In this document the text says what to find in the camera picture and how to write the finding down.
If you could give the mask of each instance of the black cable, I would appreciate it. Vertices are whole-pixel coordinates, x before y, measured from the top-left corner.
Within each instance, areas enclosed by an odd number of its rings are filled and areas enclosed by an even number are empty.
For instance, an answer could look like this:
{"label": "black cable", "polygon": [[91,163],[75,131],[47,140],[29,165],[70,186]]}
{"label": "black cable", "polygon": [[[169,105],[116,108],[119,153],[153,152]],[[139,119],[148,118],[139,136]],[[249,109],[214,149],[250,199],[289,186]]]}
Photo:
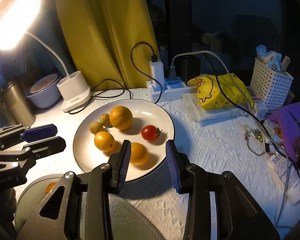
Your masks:
{"label": "black cable", "polygon": [[131,49],[131,53],[130,53],[131,62],[132,62],[132,64],[134,65],[134,67],[135,67],[135,69],[136,69],[137,71],[139,71],[141,74],[145,75],[146,77],[148,77],[148,78],[154,80],[155,82],[157,82],[157,83],[160,85],[160,95],[159,95],[157,101],[155,102],[155,104],[156,104],[156,103],[159,102],[159,100],[160,100],[160,98],[161,98],[162,91],[163,91],[163,87],[162,87],[162,85],[160,84],[159,81],[157,81],[157,80],[154,79],[153,77],[147,75],[146,73],[142,72],[142,71],[141,71],[140,69],[138,69],[137,66],[135,65],[135,63],[134,63],[134,61],[133,61],[133,57],[132,57],[132,52],[133,52],[133,50],[135,49],[135,47],[138,46],[138,45],[140,45],[140,44],[147,45],[147,46],[152,50],[153,56],[155,56],[154,49],[152,48],[152,46],[151,46],[149,43],[145,42],[145,41],[141,41],[141,42],[138,42],[136,45],[134,45],[133,48]]}
{"label": "black cable", "polygon": [[[69,113],[69,114],[80,113],[81,111],[83,111],[84,109],[86,109],[86,107],[90,104],[90,102],[92,101],[93,98],[117,98],[119,96],[122,96],[125,91],[128,91],[129,95],[130,95],[130,99],[132,98],[131,91],[129,89],[124,88],[118,81],[116,81],[114,79],[111,79],[111,78],[107,78],[107,79],[103,80],[100,84],[98,84],[96,86],[93,86],[92,88],[90,88],[90,91],[93,92],[94,89],[96,89],[98,86],[100,86],[101,84],[103,84],[106,81],[113,81],[113,82],[119,84],[121,88],[111,88],[111,89],[107,89],[105,91],[101,91],[100,93],[98,93],[98,94],[96,94],[94,96],[91,96],[90,99],[87,101],[86,105],[82,109],[80,109],[79,111],[77,111],[77,112],[70,112],[70,111],[68,111],[67,113]],[[109,97],[102,97],[102,96],[100,96],[101,94],[103,94],[103,93],[105,93],[107,91],[111,91],[111,90],[122,90],[122,92],[120,94],[118,94],[118,95],[115,95],[115,96],[109,96]]]}
{"label": "black cable", "polygon": [[[146,77],[148,77],[148,78],[154,80],[155,82],[157,82],[157,83],[160,85],[160,95],[159,95],[157,101],[155,102],[155,103],[158,103],[159,100],[160,100],[160,98],[161,98],[162,91],[163,91],[162,85],[161,85],[160,82],[158,82],[156,79],[150,77],[149,75],[147,75],[146,73],[144,73],[144,72],[142,72],[140,69],[138,69],[137,66],[135,65],[134,61],[133,61],[132,52],[133,52],[133,50],[136,48],[136,46],[138,46],[138,45],[140,45],[140,44],[145,44],[145,45],[147,45],[147,46],[151,49],[151,51],[152,51],[152,53],[153,53],[153,56],[155,56],[155,52],[154,52],[153,47],[152,47],[149,43],[147,43],[147,42],[145,42],[145,41],[141,41],[141,42],[138,42],[136,45],[134,45],[133,48],[131,49],[131,53],[130,53],[131,62],[132,62],[133,66],[135,67],[135,69],[136,69],[137,71],[139,71],[141,74],[145,75]],[[77,111],[77,112],[71,112],[71,111],[68,111],[67,113],[69,113],[69,114],[77,114],[77,113],[80,113],[81,111],[83,111],[83,110],[90,104],[90,102],[92,101],[93,98],[117,98],[117,97],[123,95],[125,91],[128,91],[128,92],[129,92],[129,95],[130,95],[130,99],[131,99],[131,98],[132,98],[131,91],[130,91],[129,89],[127,89],[127,85],[126,85],[126,83],[125,83],[125,81],[124,81],[124,78],[123,78],[123,76],[122,76],[122,74],[121,74],[120,71],[119,71],[119,74],[120,74],[120,76],[121,76],[121,78],[122,78],[122,80],[123,80],[123,83],[124,83],[124,86],[125,86],[125,87],[123,87],[118,81],[116,81],[116,80],[114,80],[114,79],[111,79],[111,78],[107,78],[107,79],[103,80],[101,83],[99,83],[98,85],[95,85],[95,86],[91,87],[90,91],[92,92],[95,88],[97,88],[98,86],[100,86],[101,84],[103,84],[105,81],[113,81],[113,82],[117,83],[118,85],[120,85],[121,88],[112,88],[112,89],[108,89],[108,90],[102,91],[102,92],[100,92],[100,93],[98,93],[98,94],[96,94],[96,95],[94,95],[94,96],[91,96],[90,99],[87,101],[86,105],[85,105],[82,109],[80,109],[80,110]],[[103,97],[103,96],[100,96],[101,94],[103,94],[103,93],[105,93],[105,92],[107,92],[107,91],[110,91],[110,90],[117,90],[117,89],[120,89],[120,90],[122,89],[122,93],[120,93],[120,94],[118,94],[118,95],[115,95],[115,96],[109,96],[109,97]]]}
{"label": "black cable", "polygon": [[[237,108],[241,109],[242,111],[246,112],[248,115],[250,115],[251,117],[253,117],[253,118],[254,118],[254,119],[262,126],[262,128],[264,129],[264,131],[266,132],[266,134],[267,134],[268,136],[270,136],[269,132],[267,131],[267,129],[265,128],[265,126],[264,126],[264,124],[261,122],[261,120],[259,120],[255,115],[253,115],[252,113],[250,113],[249,111],[247,111],[247,110],[244,109],[243,107],[237,105],[237,104],[234,103],[230,98],[228,98],[228,96],[224,93],[224,91],[223,91],[222,88],[221,88],[220,81],[219,81],[219,78],[218,78],[218,74],[217,74],[217,72],[216,72],[216,69],[215,69],[213,63],[211,62],[211,60],[209,59],[209,57],[207,56],[207,54],[204,54],[204,56],[205,56],[205,58],[208,60],[209,64],[211,65],[211,67],[212,67],[212,69],[213,69],[213,71],[214,71],[214,75],[215,75],[215,78],[216,78],[216,82],[217,82],[217,84],[218,84],[218,87],[219,87],[219,89],[220,89],[221,94],[222,94],[222,95],[223,95],[230,103],[232,103],[234,106],[236,106]],[[277,146],[276,146],[275,144],[273,144],[273,146],[274,146],[275,150],[276,150],[281,156],[283,156],[284,158],[286,158],[286,156],[285,156],[283,153],[281,153],[281,152],[279,151],[279,149],[277,148]],[[299,172],[298,172],[296,163],[295,163],[291,158],[288,158],[288,159],[292,162],[293,166],[295,167],[295,169],[296,169],[296,171],[297,171],[297,174],[299,175]]]}

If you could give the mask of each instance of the plate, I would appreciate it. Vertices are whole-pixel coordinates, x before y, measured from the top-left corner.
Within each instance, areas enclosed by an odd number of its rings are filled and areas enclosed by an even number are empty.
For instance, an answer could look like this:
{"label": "plate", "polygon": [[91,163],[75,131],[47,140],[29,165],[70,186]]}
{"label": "plate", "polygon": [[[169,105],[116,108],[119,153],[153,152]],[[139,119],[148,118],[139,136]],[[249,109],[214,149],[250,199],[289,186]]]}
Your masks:
{"label": "plate", "polygon": [[[52,174],[36,179],[30,183],[18,199],[15,213],[15,228],[17,233],[35,211],[42,199],[45,197],[45,190],[49,183],[58,181],[63,174]],[[85,240],[87,193],[82,195],[80,212],[80,237]],[[131,240],[164,240],[157,228],[128,200],[116,194],[109,194],[109,209],[113,239]]]}
{"label": "plate", "polygon": [[[89,131],[89,124],[99,121],[102,114],[109,114],[116,106],[129,108],[133,115],[133,123],[126,130],[114,127],[105,129],[116,140],[116,149],[104,153],[95,147],[94,134]],[[154,142],[147,142],[141,136],[141,129],[149,124],[162,129],[160,137]],[[147,148],[150,158],[141,166],[129,164],[126,181],[132,181],[147,175],[165,160],[165,143],[170,139],[174,139],[174,124],[162,107],[146,100],[124,99],[101,106],[83,120],[74,136],[73,153],[79,167],[84,172],[90,172],[100,164],[108,162],[109,156],[120,150],[124,140],[141,143]]]}

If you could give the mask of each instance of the storage basket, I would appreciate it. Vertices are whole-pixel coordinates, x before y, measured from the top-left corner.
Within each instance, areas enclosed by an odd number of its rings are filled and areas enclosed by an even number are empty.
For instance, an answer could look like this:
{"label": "storage basket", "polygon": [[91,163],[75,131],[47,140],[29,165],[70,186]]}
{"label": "storage basket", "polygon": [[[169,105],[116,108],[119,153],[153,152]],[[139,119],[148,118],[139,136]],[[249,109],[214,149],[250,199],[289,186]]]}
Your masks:
{"label": "storage basket", "polygon": [[269,111],[272,112],[283,106],[292,81],[293,77],[289,73],[275,72],[257,58],[255,59],[250,86]]}

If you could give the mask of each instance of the white tablecloth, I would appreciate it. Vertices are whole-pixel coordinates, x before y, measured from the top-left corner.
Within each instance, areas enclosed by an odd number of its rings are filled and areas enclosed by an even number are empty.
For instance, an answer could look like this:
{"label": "white tablecloth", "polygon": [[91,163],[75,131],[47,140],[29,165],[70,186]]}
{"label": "white tablecloth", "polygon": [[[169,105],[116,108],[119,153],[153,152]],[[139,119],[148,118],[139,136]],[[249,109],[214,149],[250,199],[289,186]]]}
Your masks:
{"label": "white tablecloth", "polygon": [[[133,98],[147,99],[146,89],[131,90]],[[117,99],[128,98],[128,93]],[[53,123],[58,128],[58,136],[66,140],[64,152],[37,161],[27,174],[28,182],[16,187],[17,198],[25,187],[37,178],[47,174],[74,171],[82,173],[77,165],[72,143],[80,123],[98,107],[117,99],[95,99],[82,112],[69,115],[62,112],[61,101],[52,108],[40,110],[36,114],[35,126]],[[239,117],[222,122],[206,121],[195,123],[183,104],[182,99],[159,103],[172,117],[175,126],[175,144],[179,152],[186,153],[190,162],[206,171],[219,173],[231,171],[243,183],[255,198],[269,219],[274,223],[282,202],[282,190],[274,181],[266,164],[266,156],[251,153],[244,140],[242,124],[255,127],[251,117]],[[254,149],[261,152],[258,146]],[[20,145],[12,149],[21,149]],[[127,184],[121,195],[128,199],[143,215],[145,215],[167,240],[183,239],[187,195],[178,195],[171,186],[170,175],[166,163],[163,163],[150,176]],[[212,202],[212,239],[216,239],[216,212]],[[280,225],[294,226],[300,219],[300,202],[292,206],[286,203]],[[283,237],[288,229],[278,229]]]}

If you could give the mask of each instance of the kiwi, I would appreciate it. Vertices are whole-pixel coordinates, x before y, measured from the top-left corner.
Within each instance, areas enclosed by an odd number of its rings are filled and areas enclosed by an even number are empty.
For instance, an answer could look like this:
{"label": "kiwi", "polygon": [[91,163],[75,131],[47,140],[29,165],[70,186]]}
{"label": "kiwi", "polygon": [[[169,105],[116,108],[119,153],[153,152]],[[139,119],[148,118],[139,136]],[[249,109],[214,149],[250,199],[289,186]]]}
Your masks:
{"label": "kiwi", "polygon": [[98,132],[103,131],[103,125],[101,122],[92,122],[89,124],[89,130],[93,134],[97,134]]}
{"label": "kiwi", "polygon": [[104,126],[110,125],[109,114],[102,114],[102,115],[100,116],[99,121],[100,121]]}

